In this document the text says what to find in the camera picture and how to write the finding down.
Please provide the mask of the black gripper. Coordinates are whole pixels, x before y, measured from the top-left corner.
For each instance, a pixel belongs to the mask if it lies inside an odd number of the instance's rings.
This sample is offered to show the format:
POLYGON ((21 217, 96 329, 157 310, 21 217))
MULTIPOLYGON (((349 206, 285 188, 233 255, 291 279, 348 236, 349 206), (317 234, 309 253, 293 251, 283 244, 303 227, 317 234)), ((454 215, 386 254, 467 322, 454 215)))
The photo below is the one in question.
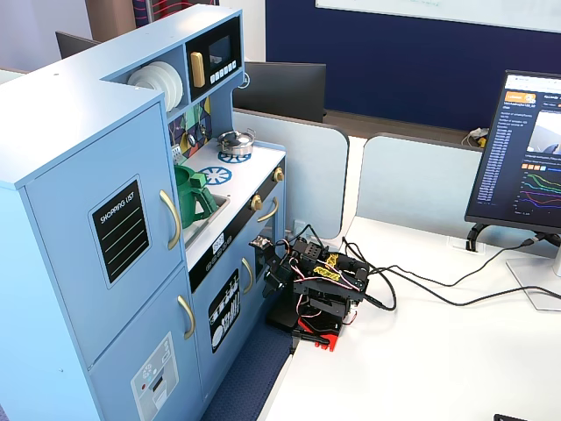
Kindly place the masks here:
POLYGON ((262 296, 264 298, 282 289, 283 286, 293 280, 294 271, 290 266, 289 260, 289 257, 284 257, 281 260, 274 261, 273 249, 267 249, 263 252, 265 287, 262 291, 262 296))

